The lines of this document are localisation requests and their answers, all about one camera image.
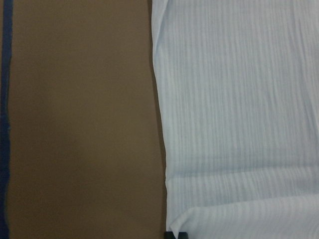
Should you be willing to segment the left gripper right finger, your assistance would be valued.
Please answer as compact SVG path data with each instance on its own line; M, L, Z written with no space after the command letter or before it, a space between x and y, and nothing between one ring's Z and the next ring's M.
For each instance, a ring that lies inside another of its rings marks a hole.
M179 232L178 239L188 239L188 233L187 232Z

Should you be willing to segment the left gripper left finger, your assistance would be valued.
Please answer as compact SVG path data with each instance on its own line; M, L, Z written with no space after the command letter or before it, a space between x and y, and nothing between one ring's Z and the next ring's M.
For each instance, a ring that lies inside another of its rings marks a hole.
M173 232L164 232L164 239L173 239Z

